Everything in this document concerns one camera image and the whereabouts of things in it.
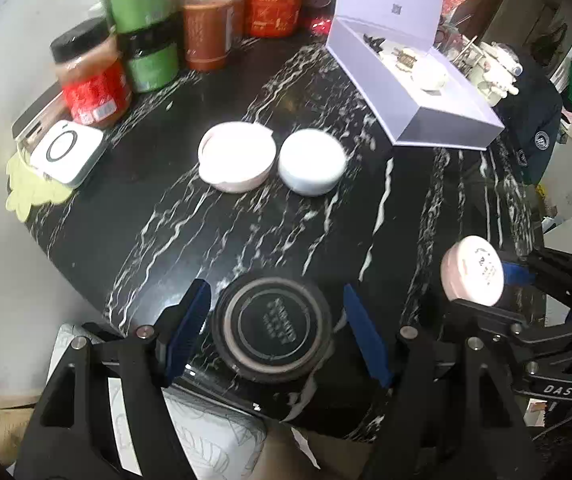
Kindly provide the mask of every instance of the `black jar lid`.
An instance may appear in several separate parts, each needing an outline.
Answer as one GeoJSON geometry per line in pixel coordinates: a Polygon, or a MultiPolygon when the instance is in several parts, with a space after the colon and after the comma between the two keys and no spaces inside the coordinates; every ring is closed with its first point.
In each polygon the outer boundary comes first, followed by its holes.
{"type": "Polygon", "coordinates": [[[104,18],[92,18],[80,23],[50,43],[55,63],[65,63],[82,56],[110,36],[104,18]]]}
{"type": "Polygon", "coordinates": [[[120,34],[117,41],[126,59],[148,56],[175,43],[175,22],[165,20],[148,28],[120,34]]]}
{"type": "Polygon", "coordinates": [[[331,340],[330,308],[311,283],[265,272],[237,278],[221,294],[211,331],[219,354],[260,383],[310,371],[331,340]]]}

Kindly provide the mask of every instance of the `lavender box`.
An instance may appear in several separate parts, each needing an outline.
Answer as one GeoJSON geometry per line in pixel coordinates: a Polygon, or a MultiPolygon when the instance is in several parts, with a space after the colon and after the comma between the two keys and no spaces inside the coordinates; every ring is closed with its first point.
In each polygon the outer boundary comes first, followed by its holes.
{"type": "Polygon", "coordinates": [[[442,0],[337,0],[327,48],[352,79],[393,144],[485,150],[504,125],[468,80],[432,48],[442,0]],[[441,63],[439,92],[383,65],[363,36],[386,38],[441,63]]]}

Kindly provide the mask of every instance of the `red label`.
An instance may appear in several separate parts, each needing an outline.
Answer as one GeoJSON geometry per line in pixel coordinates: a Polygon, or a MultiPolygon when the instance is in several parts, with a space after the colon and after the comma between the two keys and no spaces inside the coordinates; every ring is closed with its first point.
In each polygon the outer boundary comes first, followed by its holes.
{"type": "Polygon", "coordinates": [[[301,0],[249,0],[251,33],[291,32],[297,24],[301,0]]]}
{"type": "Polygon", "coordinates": [[[99,75],[62,87],[64,99],[76,123],[92,124],[127,107],[130,88],[119,60],[99,75]]]}

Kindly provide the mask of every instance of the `black marble table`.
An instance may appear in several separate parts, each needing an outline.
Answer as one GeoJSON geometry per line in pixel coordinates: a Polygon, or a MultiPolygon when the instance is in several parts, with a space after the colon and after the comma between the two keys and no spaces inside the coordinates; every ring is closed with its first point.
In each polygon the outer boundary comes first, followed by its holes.
{"type": "MultiPolygon", "coordinates": [[[[486,152],[392,147],[323,43],[305,34],[246,40],[224,70],[183,72],[138,97],[110,139],[66,203],[33,209],[31,235],[122,333],[153,323],[195,277],[210,283],[213,304],[251,269],[317,282],[333,310],[334,339],[308,376],[271,385],[236,376],[207,323],[179,382],[320,433],[372,439],[389,399],[342,316],[345,283],[361,282],[385,340],[400,322],[438,330],[435,313],[446,301],[438,266],[452,244],[475,234],[527,254],[540,234],[507,134],[486,152]],[[235,120],[265,124],[278,146],[297,129],[325,130],[344,146],[347,172],[321,198],[294,194],[274,171],[252,192],[222,194],[199,179],[197,147],[211,126],[235,120]]],[[[508,286],[499,304],[532,322],[544,316],[542,295],[530,288],[508,286]]]]}

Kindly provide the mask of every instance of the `metal screw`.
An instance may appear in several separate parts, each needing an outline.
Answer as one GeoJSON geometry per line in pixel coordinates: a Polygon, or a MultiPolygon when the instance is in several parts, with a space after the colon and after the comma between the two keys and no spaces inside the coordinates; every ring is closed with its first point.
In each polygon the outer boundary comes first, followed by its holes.
{"type": "Polygon", "coordinates": [[[76,338],[73,339],[73,341],[70,342],[70,345],[75,350],[81,350],[84,346],[86,346],[87,343],[88,339],[82,336],[77,336],[76,338]]]}
{"type": "Polygon", "coordinates": [[[413,326],[402,326],[399,333],[404,339],[415,339],[419,335],[419,332],[413,326]]]}
{"type": "Polygon", "coordinates": [[[539,364],[535,361],[531,361],[530,363],[526,364],[526,371],[530,375],[534,375],[539,371],[539,364]]]}
{"type": "Polygon", "coordinates": [[[140,339],[150,339],[152,336],[155,335],[155,329],[152,325],[142,325],[137,329],[135,332],[137,337],[140,339]]]}
{"type": "Polygon", "coordinates": [[[472,350],[481,350],[483,348],[483,341],[478,337],[470,337],[468,338],[468,346],[472,348],[472,350]]]}

